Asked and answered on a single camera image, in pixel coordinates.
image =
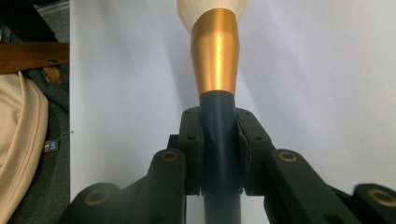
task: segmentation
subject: gold metal cone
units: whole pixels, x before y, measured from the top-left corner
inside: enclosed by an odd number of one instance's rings
[[[235,94],[239,39],[235,15],[226,8],[204,13],[191,30],[191,58],[198,93]]]

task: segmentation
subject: white wall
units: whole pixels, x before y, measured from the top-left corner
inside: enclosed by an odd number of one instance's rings
[[[251,0],[239,22],[236,104],[330,185],[396,189],[396,2]],[[176,0],[71,1],[71,194],[121,188],[197,106]],[[268,223],[262,197],[243,223]],[[202,198],[188,222],[204,223]]]

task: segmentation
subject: tan leather bag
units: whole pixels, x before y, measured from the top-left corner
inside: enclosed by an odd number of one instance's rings
[[[48,101],[21,72],[0,76],[0,223],[7,223],[35,175]]]

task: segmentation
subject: screw hole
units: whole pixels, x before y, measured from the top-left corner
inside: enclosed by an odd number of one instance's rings
[[[337,216],[336,214],[333,213],[328,213],[324,215],[324,219],[331,224],[343,224],[343,220]]]
[[[57,63],[58,61],[56,60],[47,60],[47,63]]]
[[[91,195],[91,199],[95,201],[99,201],[103,198],[105,198],[106,194],[104,192],[95,192],[93,195]]]

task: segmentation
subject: black bracket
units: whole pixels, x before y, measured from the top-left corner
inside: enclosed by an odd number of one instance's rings
[[[352,196],[332,188],[297,152],[276,149],[252,113],[236,109],[240,189],[264,196],[272,224],[396,223],[396,192],[358,185]],[[199,108],[183,112],[179,134],[158,152],[148,174],[126,189],[96,184],[67,207],[61,223],[185,223],[186,195],[199,195],[204,135]]]

